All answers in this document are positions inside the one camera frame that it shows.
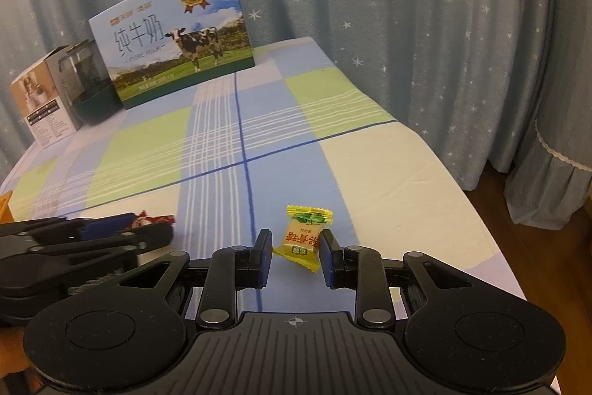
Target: yellow candy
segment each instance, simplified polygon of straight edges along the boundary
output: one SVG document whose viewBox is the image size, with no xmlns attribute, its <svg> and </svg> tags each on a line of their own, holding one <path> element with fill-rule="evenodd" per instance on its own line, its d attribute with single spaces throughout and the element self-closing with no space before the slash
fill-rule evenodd
<svg viewBox="0 0 592 395">
<path fill-rule="evenodd" d="M 319 234 L 333 222 L 333 212 L 323 208 L 289 205 L 286 213 L 290 219 L 288 228 L 282 244 L 273 248 L 273 252 L 316 273 L 321 267 Z"/>
</svg>

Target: candy wrapper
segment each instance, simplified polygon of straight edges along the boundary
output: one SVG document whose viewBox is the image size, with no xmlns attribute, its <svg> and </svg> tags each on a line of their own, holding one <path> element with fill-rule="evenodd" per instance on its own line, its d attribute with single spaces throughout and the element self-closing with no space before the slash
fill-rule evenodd
<svg viewBox="0 0 592 395">
<path fill-rule="evenodd" d="M 282 244 L 273 252 L 316 273 L 319 261 L 319 234 L 333 222 L 333 212 L 323 208 L 288 206 L 289 223 Z"/>
<path fill-rule="evenodd" d="M 139 228 L 140 226 L 146 226 L 147 224 L 158 223 L 164 221 L 168 224 L 175 223 L 175 216 L 174 215 L 165 215 L 165 216 L 148 216 L 146 214 L 146 210 L 142 211 L 135 220 L 131 223 L 129 228 Z"/>
</svg>

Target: blue stripe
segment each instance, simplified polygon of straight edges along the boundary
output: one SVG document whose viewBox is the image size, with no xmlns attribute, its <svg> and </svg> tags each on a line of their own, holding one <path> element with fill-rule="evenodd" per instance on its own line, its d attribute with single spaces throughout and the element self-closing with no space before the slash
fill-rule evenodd
<svg viewBox="0 0 592 395">
<path fill-rule="evenodd" d="M 204 171 L 203 173 L 193 174 L 192 176 L 187 176 L 187 177 L 184 177 L 182 179 L 178 179 L 177 181 L 172 181 L 170 183 L 167 183 L 166 185 L 155 186 L 154 188 L 144 189 L 144 191 L 138 191 L 137 193 L 134 193 L 132 195 L 125 195 L 125 196 L 122 196 L 120 198 L 114 198 L 113 200 L 104 201 L 103 203 L 97 203 L 96 205 L 91 205 L 91 206 L 88 206 L 86 208 L 82 208 L 80 210 L 74 210 L 74 211 L 68 211 L 66 213 L 60 213 L 60 214 L 58 214 L 58 216 L 68 216 L 68 215 L 71 215 L 71 214 L 74 214 L 74 213 L 80 213 L 81 211 L 90 210 L 92 208 L 97 208 L 99 206 L 104 206 L 104 205 L 107 205 L 109 203 L 114 203 L 115 201 L 126 200 L 127 198 L 131 198 L 131 197 L 134 197 L 134 196 L 137 196 L 137 195 L 143 195 L 145 193 L 150 193 L 150 192 L 156 191 L 157 189 L 160 189 L 160 188 L 168 188 L 169 186 L 179 185 L 179 184 L 181 184 L 181 183 L 183 183 L 185 181 L 189 181 L 190 179 L 195 179 L 195 178 L 198 178 L 198 177 L 207 176 L 208 174 L 212 174 L 212 173 L 215 173 L 217 171 L 221 171 L 223 169 L 232 168 L 232 167 L 238 166 L 239 164 L 246 164 L 246 162 L 255 161 L 257 159 L 265 158 L 267 156 L 271 156 L 272 154 L 283 153 L 284 151 L 288 151 L 288 150 L 291 150 L 291 149 L 294 149 L 294 148 L 299 148 L 299 147 L 305 146 L 307 144 L 318 143 L 319 141 L 329 140 L 331 138 L 336 138 L 337 136 L 342 136 L 344 134 L 355 133 L 356 131 L 362 131 L 362 130 L 365 130 L 366 128 L 372 128 L 373 126 L 380 126 L 381 124 L 390 124 L 390 123 L 396 123 L 396 122 L 397 122 L 397 120 L 381 121 L 380 123 L 372 123 L 372 124 L 368 124 L 366 126 L 362 126 L 362 127 L 359 127 L 359 128 L 354 128 L 353 130 L 347 130 L 347 131 L 343 131 L 341 133 L 331 134 L 331 135 L 325 136 L 323 138 L 318 138 L 318 139 L 314 139 L 314 140 L 310 140 L 310 141 L 305 141 L 305 142 L 300 143 L 300 144 L 294 144 L 293 146 L 287 146 L 285 148 L 282 148 L 282 149 L 279 149 L 279 150 L 276 150 L 276 151 L 270 151 L 269 153 L 260 154 L 259 156 L 254 156 L 253 158 L 249 158 L 246 161 L 242 161 L 241 160 L 241 161 L 237 161 L 236 163 L 227 164 L 225 166 L 220 166 L 218 168 L 211 169 L 209 171 Z"/>
<path fill-rule="evenodd" d="M 249 176 L 249 163 L 247 162 L 247 151 L 245 150 L 245 139 L 243 138 L 243 120 L 241 118 L 241 104 L 239 103 L 239 88 L 236 84 L 235 73 L 235 99 L 236 99 L 236 117 L 239 121 L 239 137 L 240 150 L 243 154 L 243 165 L 245 167 L 245 180 L 247 182 L 247 197 L 249 198 L 249 216 L 251 220 L 251 246 L 255 244 L 255 209 L 253 208 L 253 191 L 251 189 L 251 177 Z M 263 311 L 263 304 L 261 302 L 261 292 L 255 291 L 255 298 L 257 299 L 257 311 Z"/>
</svg>

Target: lace trim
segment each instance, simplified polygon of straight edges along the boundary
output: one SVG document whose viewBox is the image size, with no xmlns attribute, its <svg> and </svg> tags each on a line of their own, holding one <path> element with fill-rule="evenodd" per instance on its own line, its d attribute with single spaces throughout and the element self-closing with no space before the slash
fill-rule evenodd
<svg viewBox="0 0 592 395">
<path fill-rule="evenodd" d="M 545 148 L 550 155 L 554 156 L 555 158 L 561 159 L 561 161 L 572 165 L 574 168 L 578 168 L 583 171 L 588 171 L 588 173 L 592 173 L 592 168 L 590 166 L 586 166 L 585 164 L 580 164 L 577 161 L 572 161 L 567 156 L 564 156 L 563 154 L 558 153 L 557 151 L 552 149 L 548 144 L 546 144 L 545 140 L 543 139 L 543 136 L 541 136 L 541 133 L 539 132 L 537 120 L 535 120 L 535 131 L 536 131 L 537 139 L 543 145 L 543 148 Z"/>
</svg>

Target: red candy wrapper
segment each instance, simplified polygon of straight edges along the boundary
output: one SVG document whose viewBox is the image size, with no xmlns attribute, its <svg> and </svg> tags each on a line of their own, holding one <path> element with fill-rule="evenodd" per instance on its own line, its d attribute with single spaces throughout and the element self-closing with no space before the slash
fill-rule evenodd
<svg viewBox="0 0 592 395">
<path fill-rule="evenodd" d="M 146 210 L 142 211 L 136 219 L 131 223 L 129 228 L 138 228 L 140 226 L 146 226 L 147 224 L 158 223 L 164 221 L 168 224 L 173 224 L 175 222 L 174 215 L 166 215 L 166 216 L 148 216 L 146 215 Z"/>
</svg>

